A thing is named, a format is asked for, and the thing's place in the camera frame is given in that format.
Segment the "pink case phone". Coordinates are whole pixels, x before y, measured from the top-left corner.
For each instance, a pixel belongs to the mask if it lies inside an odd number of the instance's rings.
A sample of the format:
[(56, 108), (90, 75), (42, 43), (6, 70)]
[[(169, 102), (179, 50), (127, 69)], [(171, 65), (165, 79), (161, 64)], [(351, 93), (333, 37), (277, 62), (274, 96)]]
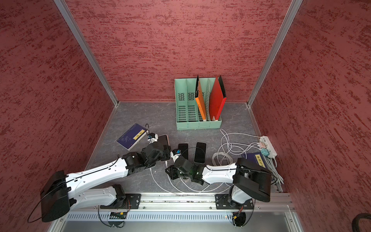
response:
[(188, 154), (188, 143), (180, 143), (178, 144), (178, 149), (180, 150), (180, 156), (184, 157), (186, 160), (189, 160)]

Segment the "white case phone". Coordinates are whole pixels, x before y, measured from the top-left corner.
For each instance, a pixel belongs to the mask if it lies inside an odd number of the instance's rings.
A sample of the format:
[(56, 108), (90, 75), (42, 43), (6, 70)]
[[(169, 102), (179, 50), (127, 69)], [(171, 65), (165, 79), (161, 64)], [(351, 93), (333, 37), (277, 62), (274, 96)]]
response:
[(202, 142), (196, 143), (194, 162), (205, 164), (207, 144)]

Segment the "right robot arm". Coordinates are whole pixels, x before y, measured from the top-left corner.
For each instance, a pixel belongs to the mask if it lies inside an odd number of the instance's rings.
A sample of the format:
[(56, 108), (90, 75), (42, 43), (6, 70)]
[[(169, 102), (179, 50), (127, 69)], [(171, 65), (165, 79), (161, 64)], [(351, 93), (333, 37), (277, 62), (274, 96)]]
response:
[(239, 209), (252, 199), (271, 201), (271, 171), (244, 158), (224, 166), (200, 166), (180, 156), (165, 172), (171, 180), (185, 178), (200, 185), (230, 184), (228, 195), (218, 198), (217, 206), (229, 205), (229, 208)]

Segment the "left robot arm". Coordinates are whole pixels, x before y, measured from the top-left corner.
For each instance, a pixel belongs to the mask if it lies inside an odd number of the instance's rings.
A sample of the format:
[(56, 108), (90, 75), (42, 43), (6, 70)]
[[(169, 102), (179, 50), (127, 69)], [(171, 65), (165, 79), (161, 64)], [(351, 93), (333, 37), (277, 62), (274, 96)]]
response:
[(150, 143), (141, 152), (130, 152), (115, 161), (86, 171), (54, 173), (40, 193), (41, 220), (51, 222), (75, 208), (101, 205), (108, 209), (129, 207), (121, 185), (96, 187), (109, 181), (125, 178), (170, 159), (171, 147), (160, 142)]

